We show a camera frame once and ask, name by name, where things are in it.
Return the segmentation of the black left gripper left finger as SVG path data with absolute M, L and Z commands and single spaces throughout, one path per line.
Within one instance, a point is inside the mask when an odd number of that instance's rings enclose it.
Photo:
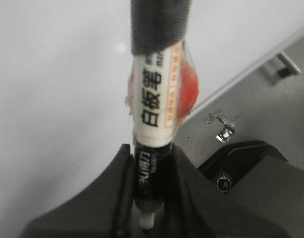
M 27 224 L 22 238 L 129 238 L 134 189 L 130 145 L 82 192 Z

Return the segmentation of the black robot base unit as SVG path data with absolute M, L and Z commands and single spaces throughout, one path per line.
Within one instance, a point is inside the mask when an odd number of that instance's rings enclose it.
M 203 162 L 198 170 L 222 193 L 229 192 L 266 156 L 288 160 L 274 146 L 261 140 L 223 146 Z

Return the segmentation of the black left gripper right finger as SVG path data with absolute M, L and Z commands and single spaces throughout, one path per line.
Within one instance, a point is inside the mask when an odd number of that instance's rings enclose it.
M 222 193 L 180 147 L 165 197 L 168 238 L 304 238 L 304 171 L 266 156 Z

